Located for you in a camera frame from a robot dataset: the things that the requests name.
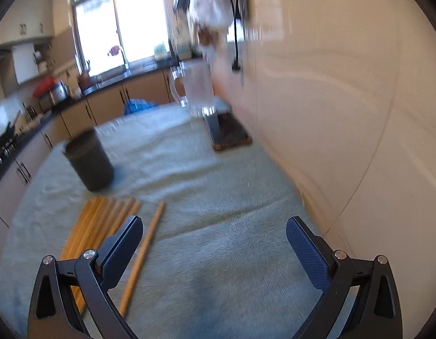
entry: blue cloth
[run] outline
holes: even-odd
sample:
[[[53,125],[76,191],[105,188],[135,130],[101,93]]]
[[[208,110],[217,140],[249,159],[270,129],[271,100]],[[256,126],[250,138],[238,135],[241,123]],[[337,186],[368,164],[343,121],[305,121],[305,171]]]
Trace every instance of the blue cloth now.
[[[142,112],[151,108],[158,107],[157,103],[146,102],[143,99],[130,99],[124,108],[124,116],[131,115],[132,113]]]

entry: black cable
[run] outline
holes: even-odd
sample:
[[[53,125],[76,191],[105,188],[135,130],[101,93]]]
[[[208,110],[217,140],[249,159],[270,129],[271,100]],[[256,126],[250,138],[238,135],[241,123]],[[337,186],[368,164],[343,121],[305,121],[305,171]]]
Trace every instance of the black cable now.
[[[236,0],[235,2],[235,19],[241,20],[239,0]]]
[[[235,35],[235,60],[232,64],[232,71],[240,71],[241,67],[240,64],[238,63],[237,18],[235,15],[235,6],[233,0],[231,0],[231,5],[232,5],[232,14],[234,16],[234,35]]]

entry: glass jug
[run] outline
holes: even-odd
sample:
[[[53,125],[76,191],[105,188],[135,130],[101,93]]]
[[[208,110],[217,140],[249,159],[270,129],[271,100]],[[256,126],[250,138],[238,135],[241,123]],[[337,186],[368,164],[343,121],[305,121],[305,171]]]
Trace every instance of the glass jug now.
[[[186,97],[180,97],[174,83],[171,92],[179,103],[186,103],[193,117],[209,116],[215,113],[212,74],[207,61],[197,58],[180,63],[173,71],[174,80],[183,78]]]

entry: backsplash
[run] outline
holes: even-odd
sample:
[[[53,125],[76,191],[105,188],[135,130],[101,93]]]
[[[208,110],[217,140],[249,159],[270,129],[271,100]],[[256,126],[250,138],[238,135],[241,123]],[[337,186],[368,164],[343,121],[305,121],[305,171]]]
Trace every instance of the backsplash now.
[[[77,68],[76,61],[72,60],[57,69],[54,73],[54,78],[55,80],[62,80],[69,87],[72,96],[79,88],[79,85],[77,84],[78,75],[79,70]],[[22,111],[22,114],[25,113],[23,103],[25,106],[33,106],[38,113],[40,112],[39,104],[32,97],[33,91],[40,81],[41,78],[36,78],[26,82],[24,85],[21,85],[13,94],[8,96],[4,95],[2,85],[0,83],[0,135],[5,130],[8,122],[14,120],[19,110]]]
[[[5,97],[0,83],[0,135],[5,130],[8,122],[14,120],[18,111],[23,111],[22,101],[25,101],[28,98],[27,93],[31,90],[26,87],[27,86],[25,86],[23,90],[18,90],[17,93],[12,94],[11,96]]]

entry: window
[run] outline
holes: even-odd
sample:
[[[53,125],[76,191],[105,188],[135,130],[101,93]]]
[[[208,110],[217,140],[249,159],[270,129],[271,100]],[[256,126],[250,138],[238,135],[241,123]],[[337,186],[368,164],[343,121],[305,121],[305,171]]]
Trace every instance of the window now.
[[[91,76],[124,65],[125,60],[149,60],[159,45],[169,52],[164,0],[79,0],[75,15]]]

